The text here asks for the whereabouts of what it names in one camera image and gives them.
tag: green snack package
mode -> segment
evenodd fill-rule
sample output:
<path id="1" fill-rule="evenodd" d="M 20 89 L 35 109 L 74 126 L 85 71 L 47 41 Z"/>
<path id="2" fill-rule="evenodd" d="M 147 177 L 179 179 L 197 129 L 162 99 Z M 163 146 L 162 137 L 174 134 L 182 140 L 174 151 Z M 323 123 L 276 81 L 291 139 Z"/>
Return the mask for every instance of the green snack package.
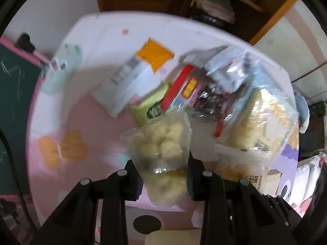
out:
<path id="1" fill-rule="evenodd" d="M 168 81 L 165 81 L 163 87 L 155 91 L 140 105 L 130 106 L 130 110 L 139 122 L 140 127 L 143 127 L 148 122 L 148 120 L 164 114 L 164 111 L 160 107 L 160 103 L 170 87 L 171 84 Z"/>

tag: snack pack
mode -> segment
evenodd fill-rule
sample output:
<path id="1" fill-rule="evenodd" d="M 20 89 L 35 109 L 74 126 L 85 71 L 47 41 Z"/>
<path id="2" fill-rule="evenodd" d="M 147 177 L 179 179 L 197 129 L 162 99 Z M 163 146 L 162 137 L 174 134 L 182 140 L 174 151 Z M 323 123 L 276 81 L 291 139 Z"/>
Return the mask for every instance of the snack pack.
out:
<path id="1" fill-rule="evenodd" d="M 160 104 L 170 87 L 171 84 L 168 81 L 165 81 L 163 87 L 155 91 L 141 104 L 130 106 L 131 112 L 134 114 L 141 127 L 143 127 L 150 119 L 163 115 L 164 112 L 161 109 Z"/>
<path id="2" fill-rule="evenodd" d="M 192 52 L 186 56 L 184 63 L 204 69 L 225 93 L 237 91 L 249 75 L 248 53 L 235 45 Z"/>
<path id="3" fill-rule="evenodd" d="M 186 65 L 161 102 L 163 111 L 181 108 L 197 117 L 219 121 L 225 117 L 228 98 L 203 69 Z"/>
<path id="4" fill-rule="evenodd" d="M 228 112 L 216 151 L 233 164 L 271 160 L 297 124 L 295 103 L 256 63 L 251 80 Z"/>
<path id="5" fill-rule="evenodd" d="M 253 186 L 263 193 L 268 176 L 269 167 L 259 162 L 248 162 L 246 164 L 230 164 L 222 159 L 219 160 L 214 172 L 222 179 L 239 181 L 248 179 Z"/>
<path id="6" fill-rule="evenodd" d="M 149 39 L 140 51 L 120 67 L 92 96 L 116 118 L 131 98 L 151 79 L 154 73 L 174 54 Z"/>
<path id="7" fill-rule="evenodd" d="M 161 102 L 163 111 L 192 109 L 202 90 L 211 82 L 205 71 L 186 65 Z"/>
<path id="8" fill-rule="evenodd" d="M 153 204 L 169 208 L 187 192 L 186 166 L 192 129 L 183 110 L 173 110 L 123 133 L 127 147 Z"/>

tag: white wall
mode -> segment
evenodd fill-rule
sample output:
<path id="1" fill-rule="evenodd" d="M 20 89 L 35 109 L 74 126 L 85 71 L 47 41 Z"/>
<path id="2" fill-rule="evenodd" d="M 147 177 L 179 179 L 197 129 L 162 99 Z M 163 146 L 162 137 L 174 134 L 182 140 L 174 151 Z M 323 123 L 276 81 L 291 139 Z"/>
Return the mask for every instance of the white wall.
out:
<path id="1" fill-rule="evenodd" d="M 51 58 L 74 23 L 95 12 L 99 12 L 97 0 L 27 0 L 4 35 L 16 41 L 27 32 L 36 49 Z"/>
<path id="2" fill-rule="evenodd" d="M 255 47 L 279 63 L 291 81 L 327 60 L 327 36 L 316 18 L 298 0 Z M 293 84 L 309 105 L 327 101 L 327 64 Z"/>

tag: cartoon print tablecloth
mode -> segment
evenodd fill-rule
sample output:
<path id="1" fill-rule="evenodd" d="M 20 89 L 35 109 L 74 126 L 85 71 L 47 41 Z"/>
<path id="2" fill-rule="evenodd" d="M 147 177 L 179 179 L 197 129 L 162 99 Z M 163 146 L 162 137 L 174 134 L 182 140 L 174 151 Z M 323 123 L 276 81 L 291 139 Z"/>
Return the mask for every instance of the cartoon print tablecloth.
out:
<path id="1" fill-rule="evenodd" d="M 119 141 L 119 134 L 138 126 L 137 121 L 128 109 L 117 119 L 111 118 L 90 93 L 140 49 L 148 37 L 170 48 L 175 57 L 164 64 L 154 78 L 144 82 L 144 88 L 136 98 L 145 96 L 166 78 L 174 81 L 183 67 L 181 60 L 188 52 L 223 44 L 236 44 L 251 51 L 261 59 L 283 90 L 293 96 L 284 69 L 219 29 L 153 13 L 115 12 L 81 18 L 52 59 L 50 76 L 45 81 L 39 79 L 31 104 L 27 135 L 28 174 L 41 224 L 82 178 L 100 180 L 125 166 L 129 156 Z M 191 127 L 193 156 L 213 170 L 215 125 L 191 120 Z M 272 165 L 272 169 L 283 173 L 278 193 L 287 185 L 285 198 L 293 186 L 297 149 L 298 133 L 295 131 Z M 134 244 L 142 244 L 145 238 L 145 234 L 133 228 L 133 220 L 139 215 L 157 217 L 161 229 L 190 229 L 193 228 L 191 217 L 197 207 L 186 196 L 171 209 L 160 211 L 151 204 L 145 189 L 137 202 L 126 205 L 129 239 Z M 100 218 L 96 226 L 96 238 L 99 238 Z"/>

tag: black object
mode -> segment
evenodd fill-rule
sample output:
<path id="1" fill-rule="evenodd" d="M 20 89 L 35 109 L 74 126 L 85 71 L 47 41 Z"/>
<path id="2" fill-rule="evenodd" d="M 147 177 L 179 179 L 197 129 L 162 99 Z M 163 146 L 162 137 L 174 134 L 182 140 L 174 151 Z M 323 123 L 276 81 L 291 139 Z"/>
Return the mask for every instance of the black object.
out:
<path id="1" fill-rule="evenodd" d="M 194 201 L 205 201 L 201 245 L 297 244 L 292 230 L 301 217 L 282 198 L 261 196 L 248 180 L 223 180 L 190 155 L 187 187 Z"/>
<path id="2" fill-rule="evenodd" d="M 136 201 L 143 182 L 132 161 L 107 179 L 82 179 L 43 224 L 30 245 L 94 244 L 98 199 L 103 199 L 100 244 L 127 245 L 125 200 Z"/>
<path id="3" fill-rule="evenodd" d="M 5 216 L 11 215 L 14 221 L 17 224 L 20 224 L 20 222 L 17 219 L 18 213 L 16 211 L 16 208 L 17 206 L 15 203 L 6 201 L 4 199 L 0 199 L 0 214 L 3 214 Z"/>
<path id="4" fill-rule="evenodd" d="M 30 41 L 30 36 L 27 33 L 22 33 L 15 43 L 15 47 L 21 50 L 25 50 L 28 53 L 33 53 L 35 51 L 34 45 Z"/>
<path id="5" fill-rule="evenodd" d="M 11 152 L 11 148 L 10 148 L 10 145 L 6 139 L 6 136 L 4 135 L 4 133 L 2 132 L 2 130 L 0 129 L 0 140 L 1 142 L 3 143 L 3 146 L 4 146 L 4 149 L 5 149 L 5 152 L 6 152 L 6 155 L 8 157 L 8 161 L 9 161 L 9 166 L 10 166 L 10 170 L 11 172 L 13 173 L 12 174 L 12 177 L 14 178 L 14 183 L 15 183 L 15 187 L 16 187 L 16 192 L 18 194 L 18 198 L 19 198 L 19 202 L 21 203 L 22 205 L 22 210 L 26 216 L 26 219 L 27 221 L 29 222 L 30 224 L 30 227 L 33 231 L 33 233 L 36 233 L 37 232 L 37 228 L 31 218 L 31 215 L 27 209 L 27 206 L 26 206 L 26 203 L 25 203 L 25 200 L 24 200 L 24 197 L 22 195 L 22 190 L 21 190 L 21 187 L 20 187 L 20 183 L 19 183 L 19 179 L 18 179 L 18 175 L 17 175 L 17 171 L 16 171 L 16 168 L 15 168 L 15 163 L 14 163 L 14 157 L 12 155 L 12 152 Z"/>
<path id="6" fill-rule="evenodd" d="M 216 28 L 220 28 L 222 30 L 225 30 L 227 26 L 230 25 L 228 22 L 223 21 L 222 19 L 215 18 L 207 14 L 202 9 L 197 8 L 195 5 L 192 7 L 190 19 L 200 21 L 202 23 L 214 26 Z"/>
<path id="7" fill-rule="evenodd" d="M 131 160 L 125 169 L 107 179 L 82 179 L 43 224 L 31 245 L 93 244 L 98 199 L 103 199 L 100 244 L 128 245 L 125 200 L 136 201 L 142 186 Z M 191 154 L 187 187 L 194 201 L 205 201 L 200 245 L 313 244 L 301 243 L 308 232 L 302 229 L 297 234 L 301 217 L 281 197 L 262 196 L 246 179 L 223 180 L 205 170 Z"/>

